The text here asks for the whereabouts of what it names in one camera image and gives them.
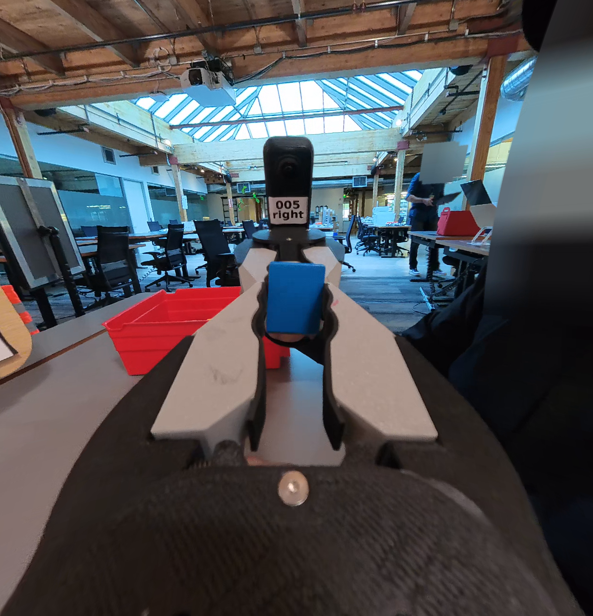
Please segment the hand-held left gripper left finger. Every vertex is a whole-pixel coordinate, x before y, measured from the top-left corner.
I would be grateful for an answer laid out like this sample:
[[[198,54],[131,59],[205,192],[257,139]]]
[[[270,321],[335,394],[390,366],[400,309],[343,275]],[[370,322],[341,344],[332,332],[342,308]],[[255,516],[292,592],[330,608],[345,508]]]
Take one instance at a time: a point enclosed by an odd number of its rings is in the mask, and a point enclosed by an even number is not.
[[[152,426],[155,439],[220,442],[256,451],[266,419],[262,283],[255,283],[194,335]]]

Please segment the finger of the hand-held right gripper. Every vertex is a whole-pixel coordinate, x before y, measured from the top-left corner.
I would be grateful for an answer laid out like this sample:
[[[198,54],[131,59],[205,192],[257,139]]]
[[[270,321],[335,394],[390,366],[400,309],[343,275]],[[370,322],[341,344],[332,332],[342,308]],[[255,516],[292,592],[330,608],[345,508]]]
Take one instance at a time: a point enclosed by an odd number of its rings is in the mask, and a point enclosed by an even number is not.
[[[339,288],[341,280],[342,256],[337,258],[334,252],[327,246],[310,246],[301,250],[301,256],[305,262],[324,266],[325,268],[325,283],[330,283],[334,287]]]
[[[239,279],[241,291],[247,291],[254,284],[261,283],[268,275],[271,262],[277,258],[277,251],[256,248],[252,244],[239,244]]]

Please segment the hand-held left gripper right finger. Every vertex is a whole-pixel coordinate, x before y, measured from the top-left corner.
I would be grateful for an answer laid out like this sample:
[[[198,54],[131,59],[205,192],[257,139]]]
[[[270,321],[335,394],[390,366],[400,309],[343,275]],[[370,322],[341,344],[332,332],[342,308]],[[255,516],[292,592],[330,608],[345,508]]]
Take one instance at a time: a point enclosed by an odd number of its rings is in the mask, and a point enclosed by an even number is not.
[[[333,284],[323,293],[321,336],[323,426],[334,450],[437,439],[393,333]]]

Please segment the blue block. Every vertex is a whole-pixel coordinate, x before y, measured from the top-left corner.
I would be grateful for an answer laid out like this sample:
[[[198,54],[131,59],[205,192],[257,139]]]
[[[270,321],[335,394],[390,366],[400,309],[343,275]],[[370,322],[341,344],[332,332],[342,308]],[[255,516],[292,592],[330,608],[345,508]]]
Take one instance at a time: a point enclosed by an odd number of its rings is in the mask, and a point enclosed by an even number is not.
[[[325,266],[274,261],[269,265],[267,332],[316,335],[322,320]]]

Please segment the black office chair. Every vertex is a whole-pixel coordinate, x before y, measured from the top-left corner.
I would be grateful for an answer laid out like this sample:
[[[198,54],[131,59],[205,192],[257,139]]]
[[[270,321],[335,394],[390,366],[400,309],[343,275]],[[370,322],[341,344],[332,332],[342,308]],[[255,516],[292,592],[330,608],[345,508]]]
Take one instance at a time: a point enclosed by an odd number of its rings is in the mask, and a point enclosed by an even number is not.
[[[356,216],[352,215],[345,234],[339,234],[339,232],[333,232],[333,239],[339,242],[344,247],[344,255],[352,252],[351,234],[354,227]]]
[[[240,278],[235,255],[230,250],[223,228],[218,220],[196,220],[199,237],[207,266],[207,287],[216,280],[220,287],[239,287]]]
[[[142,292],[131,256],[129,236],[127,226],[97,226],[95,269],[88,280],[100,304],[115,301],[116,298],[110,294],[119,289],[125,297]]]
[[[192,283],[190,282],[187,274],[185,274],[185,278],[180,275],[170,275],[169,271],[177,271],[181,268],[186,270],[187,259],[185,257],[185,252],[182,247],[184,236],[184,225],[176,225],[169,226],[168,233],[166,237],[166,243],[163,248],[163,252],[147,252],[146,254],[151,255],[151,261],[141,262],[141,266],[153,267],[157,270],[158,273],[163,273],[163,275],[156,280],[155,282],[151,282],[149,285],[145,287],[145,290],[148,290],[152,285],[156,285],[160,287],[162,281],[165,282],[166,290],[169,290],[169,282],[177,281],[178,283],[184,283],[192,288]]]

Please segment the red plastic bin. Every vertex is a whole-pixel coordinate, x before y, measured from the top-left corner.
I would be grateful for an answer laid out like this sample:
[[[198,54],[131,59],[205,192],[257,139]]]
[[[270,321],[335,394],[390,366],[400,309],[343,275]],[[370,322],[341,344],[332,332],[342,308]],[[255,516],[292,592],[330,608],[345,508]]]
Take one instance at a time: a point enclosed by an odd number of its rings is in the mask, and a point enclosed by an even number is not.
[[[161,290],[104,323],[130,375],[147,374],[240,294],[239,287]]]

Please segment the white ceiling projector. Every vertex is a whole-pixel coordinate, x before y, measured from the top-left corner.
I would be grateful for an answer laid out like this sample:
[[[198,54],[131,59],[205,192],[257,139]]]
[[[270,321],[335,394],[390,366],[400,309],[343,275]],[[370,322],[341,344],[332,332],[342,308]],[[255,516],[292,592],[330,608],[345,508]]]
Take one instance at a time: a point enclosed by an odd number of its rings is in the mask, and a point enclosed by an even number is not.
[[[231,67],[220,58],[193,62],[180,75],[186,95],[202,107],[234,106],[236,93]]]

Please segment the wooden standing desk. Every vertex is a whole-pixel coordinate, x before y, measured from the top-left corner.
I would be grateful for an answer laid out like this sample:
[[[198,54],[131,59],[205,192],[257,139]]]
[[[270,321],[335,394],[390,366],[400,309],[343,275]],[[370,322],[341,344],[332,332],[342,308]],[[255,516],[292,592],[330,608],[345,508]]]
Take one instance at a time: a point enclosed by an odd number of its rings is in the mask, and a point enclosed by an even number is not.
[[[456,265],[454,276],[455,295],[460,295],[465,288],[471,286],[477,274],[486,265],[490,245],[485,243],[472,243],[466,236],[442,236],[435,232],[410,231],[410,239],[428,249],[439,248],[444,250],[444,256],[453,260]]]

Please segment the red bag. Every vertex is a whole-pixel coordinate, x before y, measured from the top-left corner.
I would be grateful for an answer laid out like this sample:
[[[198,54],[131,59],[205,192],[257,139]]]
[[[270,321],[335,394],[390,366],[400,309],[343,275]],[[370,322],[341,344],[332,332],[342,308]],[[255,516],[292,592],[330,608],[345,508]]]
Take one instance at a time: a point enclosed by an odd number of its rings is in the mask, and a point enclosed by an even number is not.
[[[479,232],[480,226],[470,210],[451,210],[445,207],[437,224],[439,236],[473,237]]]

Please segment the person's dark clothing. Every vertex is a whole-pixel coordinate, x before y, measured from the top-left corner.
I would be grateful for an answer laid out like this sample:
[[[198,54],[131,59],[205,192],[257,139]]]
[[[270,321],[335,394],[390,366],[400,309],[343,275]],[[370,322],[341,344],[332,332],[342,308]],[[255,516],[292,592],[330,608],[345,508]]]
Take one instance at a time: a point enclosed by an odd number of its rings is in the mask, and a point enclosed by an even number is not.
[[[486,272],[475,281],[484,291]],[[563,578],[593,615],[593,323],[506,319],[484,306],[445,378],[505,449]]]

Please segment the laptop on stand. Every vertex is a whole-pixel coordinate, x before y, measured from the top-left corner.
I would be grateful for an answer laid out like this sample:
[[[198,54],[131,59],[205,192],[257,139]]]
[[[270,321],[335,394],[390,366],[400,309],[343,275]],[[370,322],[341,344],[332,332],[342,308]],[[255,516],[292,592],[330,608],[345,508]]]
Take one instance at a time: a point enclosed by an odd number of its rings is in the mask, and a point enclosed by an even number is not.
[[[461,188],[478,227],[477,234],[473,236],[470,244],[490,246],[497,208],[480,179],[463,183]]]

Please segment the wooden board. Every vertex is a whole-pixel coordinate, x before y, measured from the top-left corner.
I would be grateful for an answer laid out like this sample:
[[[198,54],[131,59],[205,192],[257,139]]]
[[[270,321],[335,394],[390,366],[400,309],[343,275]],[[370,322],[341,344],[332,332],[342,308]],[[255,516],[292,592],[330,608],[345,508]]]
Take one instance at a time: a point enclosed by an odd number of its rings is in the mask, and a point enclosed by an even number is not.
[[[31,334],[19,313],[0,287],[0,334],[15,350],[13,356],[0,361],[0,381],[22,368],[32,349]]]

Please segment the grey screen on stand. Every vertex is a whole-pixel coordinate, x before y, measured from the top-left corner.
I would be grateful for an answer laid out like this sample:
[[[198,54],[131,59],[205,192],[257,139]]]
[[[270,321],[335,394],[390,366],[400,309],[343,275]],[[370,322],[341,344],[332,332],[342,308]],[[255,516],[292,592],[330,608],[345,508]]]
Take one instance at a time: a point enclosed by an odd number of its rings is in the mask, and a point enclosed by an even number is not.
[[[38,304],[55,327],[46,288],[62,282],[76,317],[85,315],[74,275],[85,265],[53,182],[0,175],[0,250],[16,290]]]

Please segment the metal air duct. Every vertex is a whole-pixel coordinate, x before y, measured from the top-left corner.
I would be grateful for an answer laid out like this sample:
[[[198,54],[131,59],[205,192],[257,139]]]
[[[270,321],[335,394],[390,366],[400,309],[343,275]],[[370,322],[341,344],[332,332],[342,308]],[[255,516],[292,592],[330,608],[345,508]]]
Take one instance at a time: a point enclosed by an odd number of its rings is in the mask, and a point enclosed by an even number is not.
[[[508,74],[500,86],[501,98],[513,102],[523,101],[537,60],[537,56],[528,58]]]

